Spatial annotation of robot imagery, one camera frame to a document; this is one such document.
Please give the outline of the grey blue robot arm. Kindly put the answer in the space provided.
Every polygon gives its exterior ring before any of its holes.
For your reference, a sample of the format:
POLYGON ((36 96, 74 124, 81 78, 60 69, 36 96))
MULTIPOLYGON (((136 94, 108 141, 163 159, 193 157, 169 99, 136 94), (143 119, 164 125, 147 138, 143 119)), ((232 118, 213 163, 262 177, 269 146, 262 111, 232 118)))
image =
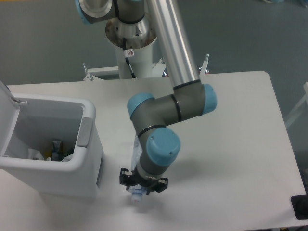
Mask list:
POLYGON ((213 88, 202 84, 194 66, 178 4, 175 0, 77 0, 86 24, 107 21, 106 34, 120 48, 128 76, 136 79, 132 58, 137 49, 159 39, 174 92, 155 98, 150 93, 132 96, 127 104, 142 153, 133 170, 122 168, 119 182, 127 189, 140 185, 147 193, 168 186, 163 177, 180 151, 179 137, 169 125, 215 110, 213 88))

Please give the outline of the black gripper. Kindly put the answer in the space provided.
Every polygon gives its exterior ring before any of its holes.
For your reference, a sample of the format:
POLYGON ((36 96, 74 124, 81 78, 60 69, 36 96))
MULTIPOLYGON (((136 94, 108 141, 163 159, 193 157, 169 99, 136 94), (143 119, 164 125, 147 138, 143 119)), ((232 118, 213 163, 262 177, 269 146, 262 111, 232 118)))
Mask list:
POLYGON ((119 183, 129 190, 131 186, 140 185, 147 190, 147 194, 161 193, 168 188, 168 178, 143 178, 137 170, 129 171, 126 168, 121 168, 119 175, 119 183))

